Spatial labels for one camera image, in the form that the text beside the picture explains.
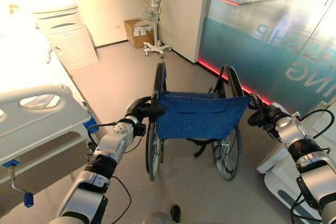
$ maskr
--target blue crank knob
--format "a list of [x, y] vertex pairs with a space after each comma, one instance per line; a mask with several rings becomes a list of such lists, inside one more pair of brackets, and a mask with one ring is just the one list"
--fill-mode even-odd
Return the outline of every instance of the blue crank knob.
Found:
[[34, 197], [32, 193], [25, 193], [23, 195], [23, 203], [25, 207], [31, 207], [34, 205]]

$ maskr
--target white cabinet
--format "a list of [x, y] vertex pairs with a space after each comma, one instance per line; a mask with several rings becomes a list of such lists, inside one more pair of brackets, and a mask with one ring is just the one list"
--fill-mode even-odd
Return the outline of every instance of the white cabinet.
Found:
[[87, 67], [98, 62], [76, 5], [35, 12], [34, 19], [67, 70]]
[[86, 67], [98, 61], [83, 24], [54, 27], [50, 29], [47, 37], [67, 70]]

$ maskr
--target blue wheelchair seat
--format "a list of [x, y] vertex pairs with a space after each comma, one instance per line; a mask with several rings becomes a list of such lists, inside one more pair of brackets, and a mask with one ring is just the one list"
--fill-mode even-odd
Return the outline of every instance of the blue wheelchair seat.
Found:
[[218, 98], [217, 93], [163, 92], [158, 105], [167, 112], [157, 120], [157, 136], [226, 138], [243, 116], [251, 98]]

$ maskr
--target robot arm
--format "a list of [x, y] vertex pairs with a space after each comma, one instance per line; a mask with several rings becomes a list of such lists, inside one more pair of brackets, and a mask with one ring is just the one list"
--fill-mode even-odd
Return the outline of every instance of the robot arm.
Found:
[[263, 104], [257, 95], [250, 108], [258, 110], [248, 123], [263, 127], [286, 147], [300, 173], [297, 184], [308, 205], [321, 214], [323, 223], [336, 223], [336, 164], [279, 104]]
[[100, 223], [108, 199], [110, 179], [134, 137], [144, 136], [145, 117], [156, 117], [165, 113], [165, 107], [151, 107], [150, 97], [134, 101], [126, 116], [99, 142], [92, 159], [86, 165], [62, 201], [56, 219], [51, 224]]

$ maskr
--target wheeled stand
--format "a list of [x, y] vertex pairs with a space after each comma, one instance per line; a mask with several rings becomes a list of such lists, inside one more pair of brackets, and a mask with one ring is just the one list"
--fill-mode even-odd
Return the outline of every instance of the wheeled stand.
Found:
[[168, 51], [172, 50], [172, 47], [169, 45], [164, 45], [162, 42], [158, 39], [158, 20], [159, 20], [159, 15], [157, 13], [159, 5], [156, 3], [156, 0], [152, 0], [152, 8], [153, 12], [155, 13], [155, 18], [153, 23], [154, 27], [154, 44], [150, 44], [149, 42], [144, 42], [143, 47], [144, 47], [144, 52], [145, 56], [148, 56], [150, 52], [158, 52], [160, 54], [161, 59], [163, 59], [163, 50], [168, 49]]

